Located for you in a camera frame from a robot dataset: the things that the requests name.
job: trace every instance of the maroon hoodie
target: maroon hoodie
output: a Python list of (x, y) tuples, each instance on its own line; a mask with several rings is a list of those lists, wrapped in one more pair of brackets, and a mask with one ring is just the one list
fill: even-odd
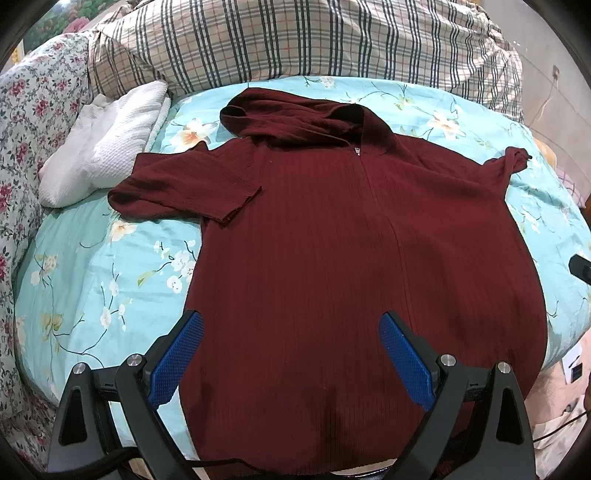
[(243, 138), (140, 154), (109, 193), (129, 218), (204, 217), (186, 307), (205, 336), (180, 386), (202, 459), (315, 473), (396, 458), (423, 411), (379, 340), (391, 309), (465, 365), (507, 360), (529, 392), (544, 299), (504, 201), (525, 150), (481, 166), (360, 105), (265, 89), (220, 117)]

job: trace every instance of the floral pillowcase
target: floral pillowcase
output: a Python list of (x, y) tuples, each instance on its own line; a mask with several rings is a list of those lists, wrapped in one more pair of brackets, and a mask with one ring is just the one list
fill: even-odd
[(87, 57), (86, 37), (61, 35), (0, 76), (0, 423), (37, 466), (47, 459), (53, 410), (17, 370), (12, 281), (43, 217), (38, 171), (91, 101)]

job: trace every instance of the black cable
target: black cable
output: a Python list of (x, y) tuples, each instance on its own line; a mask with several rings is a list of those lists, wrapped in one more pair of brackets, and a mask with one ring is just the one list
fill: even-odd
[(544, 440), (545, 438), (548, 438), (550, 436), (552, 436), (553, 434), (555, 434), (557, 431), (563, 429), (564, 427), (566, 427), (567, 425), (570, 425), (571, 423), (573, 423), (574, 421), (577, 421), (579, 418), (584, 417), (587, 413), (590, 413), (591, 410), (587, 410), (584, 411), (581, 415), (576, 416), (575, 418), (573, 418), (572, 420), (569, 420), (568, 422), (566, 422), (564, 425), (561, 425), (560, 427), (558, 427), (556, 430), (554, 430), (553, 432), (547, 433), (544, 436), (541, 436), (539, 439), (535, 439), (535, 442), (539, 442), (540, 440)]
[(65, 472), (39, 472), (36, 476), (40, 480), (98, 480), (114, 471), (122, 463), (140, 457), (136, 447), (125, 447), (80, 468)]

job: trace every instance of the white towel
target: white towel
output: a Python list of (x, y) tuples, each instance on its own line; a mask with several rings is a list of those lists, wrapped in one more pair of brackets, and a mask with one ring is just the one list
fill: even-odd
[(167, 89), (157, 80), (119, 100), (98, 95), (84, 106), (65, 143), (39, 172), (41, 204), (72, 205), (128, 177), (136, 155), (152, 147), (168, 116)]

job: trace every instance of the short sleeve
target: short sleeve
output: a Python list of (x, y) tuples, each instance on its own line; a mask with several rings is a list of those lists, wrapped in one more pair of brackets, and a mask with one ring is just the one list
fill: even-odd
[(251, 146), (234, 140), (214, 151), (201, 143), (179, 154), (139, 154), (109, 203), (128, 218), (204, 216), (227, 223), (261, 189)]
[(511, 175), (525, 170), (529, 158), (525, 148), (507, 147), (503, 157), (484, 162), (480, 182), (504, 199)]

